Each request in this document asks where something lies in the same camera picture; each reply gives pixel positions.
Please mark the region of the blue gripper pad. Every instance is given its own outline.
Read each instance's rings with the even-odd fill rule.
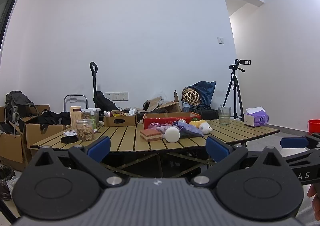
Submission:
[[[105,136],[92,146],[88,146],[87,155],[100,163],[110,152],[110,138]]]
[[[212,136],[207,138],[205,142],[205,149],[209,156],[217,163],[230,155],[232,151],[232,147]]]
[[[304,149],[309,145],[309,141],[305,137],[282,138],[280,145],[284,149]]]

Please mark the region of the white ball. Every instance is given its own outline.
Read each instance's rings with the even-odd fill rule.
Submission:
[[[179,138],[180,138],[180,132],[179,129],[177,129],[176,127],[170,127],[165,131],[165,139],[169,142],[169,143],[175,143],[178,142]]]

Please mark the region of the human hand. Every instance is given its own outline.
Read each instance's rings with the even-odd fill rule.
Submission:
[[[309,190],[308,190],[308,197],[312,197],[314,195],[316,195],[317,191],[316,188],[313,186],[313,184],[311,184]],[[320,221],[320,199],[318,197],[318,195],[316,195],[313,200],[312,200],[312,208],[315,211],[315,218],[317,221]]]

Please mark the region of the jar of food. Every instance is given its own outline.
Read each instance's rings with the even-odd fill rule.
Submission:
[[[93,108],[82,108],[82,119],[92,119],[94,121],[93,127],[96,128],[96,117],[94,115],[94,109]]]
[[[94,139],[93,123],[94,120],[92,119],[80,119],[76,121],[79,141],[91,141]]]

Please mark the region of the ceiling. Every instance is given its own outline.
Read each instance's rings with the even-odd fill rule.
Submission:
[[[243,7],[246,3],[247,2],[243,0],[226,0],[229,16],[231,16],[235,11]]]

